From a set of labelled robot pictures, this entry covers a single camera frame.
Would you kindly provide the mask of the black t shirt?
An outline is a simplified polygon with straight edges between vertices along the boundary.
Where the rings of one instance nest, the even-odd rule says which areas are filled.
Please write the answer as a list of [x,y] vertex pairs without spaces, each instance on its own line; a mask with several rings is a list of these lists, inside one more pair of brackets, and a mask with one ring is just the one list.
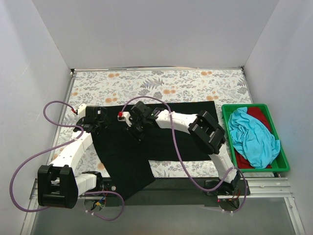
[[[193,103],[168,103],[171,110],[183,114],[198,114],[207,111],[217,122],[214,101]],[[109,173],[117,193],[124,201],[155,181],[149,160],[178,162],[170,129],[151,128],[145,131],[138,143],[126,132],[126,123],[117,120],[121,106],[107,107],[110,122],[107,128],[92,134],[95,151]],[[208,161],[208,155],[201,152],[192,137],[175,131],[176,141],[183,161]]]

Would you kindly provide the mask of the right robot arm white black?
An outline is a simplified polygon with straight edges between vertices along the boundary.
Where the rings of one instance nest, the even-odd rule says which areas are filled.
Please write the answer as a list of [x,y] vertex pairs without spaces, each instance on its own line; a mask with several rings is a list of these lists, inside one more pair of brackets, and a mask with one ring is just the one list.
[[225,145],[225,131],[207,112],[181,114],[169,107],[150,108],[143,102],[137,102],[130,111],[122,110],[118,121],[127,124],[126,130],[137,142],[141,142],[148,127],[171,129],[189,134],[201,152],[208,155],[218,172],[219,182],[212,188],[222,188],[226,194],[234,194],[239,189],[240,173],[232,163]]

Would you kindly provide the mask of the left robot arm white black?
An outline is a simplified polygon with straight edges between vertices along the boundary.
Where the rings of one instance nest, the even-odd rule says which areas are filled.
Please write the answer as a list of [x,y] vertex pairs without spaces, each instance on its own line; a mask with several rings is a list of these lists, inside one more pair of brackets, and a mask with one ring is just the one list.
[[75,170],[86,150],[93,144],[93,135],[101,134],[110,124],[107,108],[81,104],[79,117],[73,126],[70,143],[48,165],[38,169],[38,203],[42,207],[72,209],[78,197],[90,192],[94,196],[104,190],[101,173],[85,171],[78,176]]

